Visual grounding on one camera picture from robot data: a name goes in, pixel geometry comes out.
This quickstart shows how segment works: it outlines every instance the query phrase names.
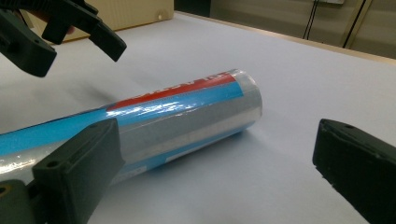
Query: plastic-wrapped cylinder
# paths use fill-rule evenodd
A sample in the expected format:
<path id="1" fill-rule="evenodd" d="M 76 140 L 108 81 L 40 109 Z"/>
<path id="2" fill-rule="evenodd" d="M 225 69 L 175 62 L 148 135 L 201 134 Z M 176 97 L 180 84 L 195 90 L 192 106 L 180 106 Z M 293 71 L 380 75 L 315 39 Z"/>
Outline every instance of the plastic-wrapped cylinder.
<path id="1" fill-rule="evenodd" d="M 86 126 L 117 118 L 125 166 L 113 182 L 241 132 L 262 115 L 253 79 L 232 70 L 0 135 L 0 181 L 32 180 L 31 167 Z"/>

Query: cable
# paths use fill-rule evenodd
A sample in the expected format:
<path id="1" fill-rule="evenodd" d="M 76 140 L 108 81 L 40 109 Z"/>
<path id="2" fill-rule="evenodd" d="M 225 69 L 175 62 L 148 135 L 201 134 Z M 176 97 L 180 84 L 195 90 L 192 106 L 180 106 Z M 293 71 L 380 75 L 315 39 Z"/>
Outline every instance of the cable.
<path id="1" fill-rule="evenodd" d="M 309 25 L 308 34 L 306 35 L 306 39 L 309 39 L 309 34 L 311 33 L 312 24 L 314 23 L 314 18 L 315 18 L 315 13 L 317 12 L 318 3 L 319 3 L 319 0 L 315 0 L 315 2 L 314 2 L 314 5 L 315 5 L 314 14 L 312 15 L 312 21 L 311 21 L 311 24 Z"/>
<path id="2" fill-rule="evenodd" d="M 314 5 L 311 8 L 311 15 L 309 16 L 308 24 L 305 27 L 303 39 L 305 39 L 305 36 L 306 36 L 306 39 L 309 39 L 309 34 L 311 32 L 312 23 L 314 22 L 315 13 L 317 12 L 318 3 L 319 3 L 319 0 L 314 0 Z"/>
<path id="3" fill-rule="evenodd" d="M 363 0 L 363 2 L 361 3 L 361 7 L 359 8 L 358 15 L 356 16 L 355 20 L 353 21 L 352 27 L 350 28 L 350 30 L 346 36 L 346 42 L 343 45 L 343 49 L 347 46 L 347 42 L 349 41 L 349 38 L 352 35 L 353 29 L 355 29 L 356 22 L 358 21 L 359 16 L 361 15 L 361 11 L 363 10 L 365 3 L 366 3 L 366 0 Z"/>

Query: white table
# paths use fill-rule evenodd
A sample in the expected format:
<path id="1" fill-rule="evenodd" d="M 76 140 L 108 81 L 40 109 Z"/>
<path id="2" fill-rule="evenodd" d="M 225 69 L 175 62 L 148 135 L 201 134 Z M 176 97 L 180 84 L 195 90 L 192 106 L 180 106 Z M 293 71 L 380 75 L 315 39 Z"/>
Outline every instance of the white table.
<path id="1" fill-rule="evenodd" d="M 232 68 L 257 81 L 263 116 L 110 188 L 90 223 L 365 222 L 316 171 L 312 153 L 322 118 L 396 146 L 395 61 L 182 14 L 119 34 L 128 49 L 118 63 L 80 40 L 56 48 L 43 79 L 1 56 L 0 133 Z"/>

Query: blue stripe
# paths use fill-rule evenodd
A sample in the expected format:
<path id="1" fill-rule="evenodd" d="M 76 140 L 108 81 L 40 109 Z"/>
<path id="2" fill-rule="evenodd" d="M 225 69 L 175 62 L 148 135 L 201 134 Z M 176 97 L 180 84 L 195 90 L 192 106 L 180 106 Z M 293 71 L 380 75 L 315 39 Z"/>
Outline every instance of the blue stripe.
<path id="1" fill-rule="evenodd" d="M 75 116 L 1 134 L 0 156 L 65 141 L 88 125 L 103 119 L 117 118 L 119 125 L 124 126 L 224 102 L 240 96 L 243 96 L 243 93 L 239 84 L 232 82 L 112 111 L 106 111 L 104 107 L 101 107 Z"/>

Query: screw hole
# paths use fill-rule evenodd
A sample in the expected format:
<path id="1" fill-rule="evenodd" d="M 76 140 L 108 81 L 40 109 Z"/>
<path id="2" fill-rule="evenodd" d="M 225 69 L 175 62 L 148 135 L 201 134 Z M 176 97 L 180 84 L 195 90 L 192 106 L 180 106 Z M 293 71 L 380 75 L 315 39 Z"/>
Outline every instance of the screw hole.
<path id="1" fill-rule="evenodd" d="M 47 164 L 47 167 L 48 167 L 48 168 L 52 168 L 52 167 L 57 166 L 58 164 L 59 164 L 59 162 L 57 162 L 57 161 L 51 161 L 51 162 L 49 162 L 49 163 Z"/>
<path id="2" fill-rule="evenodd" d="M 11 185 L 0 186 L 0 198 L 7 195 L 11 190 L 11 188 L 12 188 Z"/>

